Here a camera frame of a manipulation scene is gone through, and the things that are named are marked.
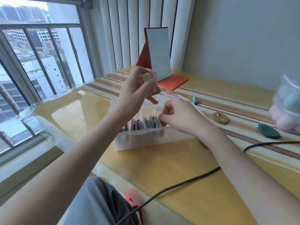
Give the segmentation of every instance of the person's left hand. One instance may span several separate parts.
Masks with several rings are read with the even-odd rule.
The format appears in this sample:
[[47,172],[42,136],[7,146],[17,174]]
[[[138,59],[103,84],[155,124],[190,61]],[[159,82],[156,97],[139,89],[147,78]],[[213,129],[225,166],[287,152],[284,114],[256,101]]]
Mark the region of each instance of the person's left hand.
[[[139,77],[145,73],[150,73],[153,78],[150,78],[144,82],[140,88],[137,89],[137,86],[140,85]],[[129,78],[122,83],[121,93],[118,98],[117,104],[114,106],[114,110],[121,112],[124,115],[126,121],[132,119],[139,110],[145,99],[148,99],[153,104],[158,102],[152,97],[147,97],[148,91],[153,87],[155,94],[159,94],[160,90],[157,85],[156,72],[151,69],[145,69],[140,66],[137,66],[131,72]]]

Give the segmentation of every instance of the gray pants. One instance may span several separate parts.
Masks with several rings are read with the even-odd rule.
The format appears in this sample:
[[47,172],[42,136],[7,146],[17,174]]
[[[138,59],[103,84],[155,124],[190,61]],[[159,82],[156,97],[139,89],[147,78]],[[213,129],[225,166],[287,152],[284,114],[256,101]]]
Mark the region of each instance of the gray pants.
[[[72,201],[64,225],[115,225],[132,210],[113,186],[91,177]],[[137,214],[133,213],[122,225],[139,225]]]

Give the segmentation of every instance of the small green item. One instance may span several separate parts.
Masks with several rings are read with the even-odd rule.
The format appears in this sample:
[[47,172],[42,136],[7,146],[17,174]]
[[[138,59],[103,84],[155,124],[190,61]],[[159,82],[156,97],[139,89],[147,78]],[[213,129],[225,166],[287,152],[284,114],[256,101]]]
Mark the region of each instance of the small green item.
[[281,137],[280,133],[277,130],[273,129],[268,125],[258,124],[257,128],[259,129],[261,134],[264,135],[265,137],[272,138],[272,139],[278,139]]

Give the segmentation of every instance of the transparent plastic box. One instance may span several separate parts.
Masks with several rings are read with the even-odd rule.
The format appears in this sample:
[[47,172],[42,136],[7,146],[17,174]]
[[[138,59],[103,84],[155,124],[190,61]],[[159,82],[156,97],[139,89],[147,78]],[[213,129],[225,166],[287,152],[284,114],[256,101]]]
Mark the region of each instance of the transparent plastic box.
[[300,74],[283,74],[269,113],[278,129],[300,134]]
[[[157,105],[154,105],[149,101],[145,100],[140,111],[133,117],[134,120],[139,119],[140,121],[142,121],[144,129],[130,130],[130,122],[128,122],[127,123],[128,131],[120,132],[113,141],[115,150],[121,151],[121,150],[126,150],[131,148],[140,148],[140,147],[145,147],[150,145],[157,145],[157,144],[164,144],[168,142],[192,139],[193,136],[186,133],[179,132],[169,125],[160,128],[152,128],[152,129],[146,128],[146,124],[143,120],[143,117],[147,119],[149,118],[150,115],[158,117],[164,108],[165,102],[176,98],[182,98],[184,100],[188,100],[178,94],[168,95],[166,93],[161,93],[157,95],[156,98],[156,100],[158,101]],[[112,110],[115,103],[116,103],[115,101],[111,101],[110,110]],[[195,107],[202,115],[204,115],[199,110],[198,106]]]

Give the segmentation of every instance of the hand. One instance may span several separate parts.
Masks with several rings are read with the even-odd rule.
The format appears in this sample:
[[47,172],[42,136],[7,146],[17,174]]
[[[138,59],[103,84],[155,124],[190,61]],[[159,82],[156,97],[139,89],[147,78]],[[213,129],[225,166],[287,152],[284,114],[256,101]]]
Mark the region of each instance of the hand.
[[165,103],[159,120],[163,126],[171,125],[180,132],[199,137],[200,129],[213,125],[189,101],[173,99]]
[[[150,73],[153,78],[141,85],[139,77],[145,73]],[[139,112],[145,99],[148,99],[153,104],[158,103],[152,96],[148,96],[149,91],[151,95],[160,93],[160,89],[157,85],[156,72],[140,66],[135,67],[129,78],[122,83],[121,93],[113,110],[122,113],[125,120],[129,121]]]

